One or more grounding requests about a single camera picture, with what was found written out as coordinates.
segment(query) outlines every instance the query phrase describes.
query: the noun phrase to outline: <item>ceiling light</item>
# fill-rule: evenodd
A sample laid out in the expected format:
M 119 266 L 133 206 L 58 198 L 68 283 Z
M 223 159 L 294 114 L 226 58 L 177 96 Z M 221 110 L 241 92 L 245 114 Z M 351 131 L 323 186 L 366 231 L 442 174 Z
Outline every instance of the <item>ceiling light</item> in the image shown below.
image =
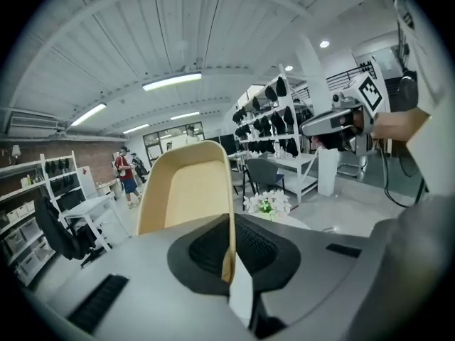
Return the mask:
M 178 115 L 177 117 L 171 117 L 171 120 L 182 119 L 183 117 L 193 117 L 195 115 L 199 115 L 200 112 L 190 112 L 189 114 Z
M 155 90 L 156 88 L 159 88 L 159 87 L 174 85 L 176 83 L 200 80 L 201 78 L 202 78 L 202 74 L 200 72 L 188 73 L 185 75 L 178 75 L 178 76 L 173 76 L 170 78 L 165 78 L 163 80 L 145 83 L 142 85 L 142 88 L 146 91 L 150 91 L 150 90 Z
M 150 126 L 150 125 L 144 124 L 144 125 L 141 125 L 141 126 L 136 126 L 136 127 L 133 128 L 133 129 L 124 131 L 123 134 L 128 134 L 128 133 L 131 133 L 132 131 L 140 130 L 140 129 L 146 128 L 146 127 L 148 127 L 148 126 Z
M 85 114 L 83 114 L 79 119 L 74 121 L 71 124 L 71 126 L 79 125 L 81 122 L 87 120 L 89 117 L 91 117 L 92 115 L 95 115 L 98 111 L 103 110 L 105 107 L 106 107 L 106 104 L 99 104 L 98 106 L 96 106 L 93 109 L 91 109 L 89 112 L 86 112 Z

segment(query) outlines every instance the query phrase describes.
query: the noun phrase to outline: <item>table leg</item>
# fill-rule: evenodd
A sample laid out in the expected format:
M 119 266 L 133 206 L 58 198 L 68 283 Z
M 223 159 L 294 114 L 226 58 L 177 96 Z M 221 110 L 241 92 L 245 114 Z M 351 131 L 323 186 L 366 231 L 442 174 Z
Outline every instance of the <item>table leg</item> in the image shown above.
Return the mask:
M 102 245 L 102 247 L 104 247 L 106 249 L 106 251 L 109 251 L 111 248 L 109 247 L 109 245 L 106 243 L 106 240 L 105 238 L 102 236 L 102 234 L 100 234 L 98 232 L 98 229 L 96 228 L 95 224 L 93 223 L 92 221 L 92 218 L 90 217 L 90 215 L 85 215 L 84 216 L 84 220 L 86 221 L 86 223 L 88 224 L 88 227 L 92 230 L 94 236 L 97 238 L 97 240 L 100 242 L 100 244 Z
M 109 200 L 109 207 L 111 211 L 114 213 L 115 217 L 117 218 L 117 221 L 120 223 L 120 226 L 122 226 L 123 230 L 125 231 L 125 234 L 127 234 L 128 237 L 131 237 L 131 235 L 127 231 L 127 228 L 123 225 L 122 221 L 120 220 L 119 213 L 115 209 L 115 202 L 113 197 L 111 197 L 111 199 Z

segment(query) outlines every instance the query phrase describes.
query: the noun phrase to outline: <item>potted plant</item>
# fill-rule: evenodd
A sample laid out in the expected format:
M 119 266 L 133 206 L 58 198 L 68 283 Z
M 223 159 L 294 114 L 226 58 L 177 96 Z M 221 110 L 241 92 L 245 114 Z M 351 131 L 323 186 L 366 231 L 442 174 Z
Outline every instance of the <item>potted plant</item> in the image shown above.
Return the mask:
M 291 212 L 289 197 L 282 190 L 256 193 L 254 197 L 244 197 L 245 207 L 248 214 L 261 217 L 266 220 L 277 220 Z

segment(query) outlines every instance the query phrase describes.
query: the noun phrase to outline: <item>red shirt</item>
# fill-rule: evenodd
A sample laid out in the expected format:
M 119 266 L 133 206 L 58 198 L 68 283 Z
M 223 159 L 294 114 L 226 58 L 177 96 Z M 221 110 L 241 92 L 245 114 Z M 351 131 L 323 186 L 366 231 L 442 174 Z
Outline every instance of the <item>red shirt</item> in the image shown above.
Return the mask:
M 115 166 L 119 171 L 121 171 L 121 169 L 119 168 L 120 166 L 129 166 L 129 164 L 124 157 L 118 156 L 115 159 Z M 120 179 L 133 179 L 133 171 L 131 169 L 124 169 L 124 171 L 125 175 L 121 175 Z

